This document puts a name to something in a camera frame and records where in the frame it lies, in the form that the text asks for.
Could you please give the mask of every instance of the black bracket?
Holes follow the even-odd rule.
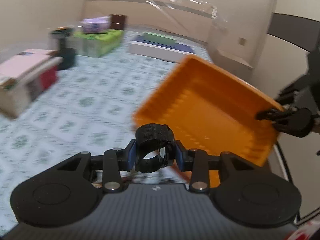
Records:
[[[210,188],[208,154],[199,149],[190,149],[189,152],[194,158],[189,191],[207,193]]]
[[[284,112],[269,109],[257,113],[256,119],[271,120],[272,126],[277,131],[300,138],[307,136],[315,124],[313,115],[307,108],[300,108],[296,111],[289,109]]]
[[[123,189],[117,159],[117,152],[121,151],[121,148],[114,148],[103,154],[102,189],[105,193],[115,193]]]

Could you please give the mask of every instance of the metal screw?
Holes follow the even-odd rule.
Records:
[[[106,184],[104,184],[104,187],[109,190],[115,190],[115,189],[120,188],[120,184],[115,181],[110,181],[110,182],[107,182]]]
[[[208,184],[206,184],[203,181],[197,181],[197,182],[194,182],[191,186],[197,190],[204,190],[208,187]]]

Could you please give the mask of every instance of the red object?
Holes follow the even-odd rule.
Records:
[[[47,70],[40,75],[40,81],[43,90],[47,90],[53,83],[57,81],[57,66]]]
[[[316,240],[320,239],[319,236],[320,222],[311,220],[286,237],[285,240]]]

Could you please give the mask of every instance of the black velcro strap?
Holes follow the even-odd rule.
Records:
[[[158,123],[148,123],[136,131],[138,154],[144,158],[148,153],[161,149],[168,141],[174,142],[174,136],[169,126]]]
[[[156,155],[150,159],[140,159],[139,171],[142,173],[151,173],[159,170],[162,165],[160,156]]]

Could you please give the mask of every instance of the cardboard box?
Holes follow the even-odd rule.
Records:
[[[0,109],[18,117],[44,90],[57,80],[61,57],[51,51],[26,50],[0,64]]]

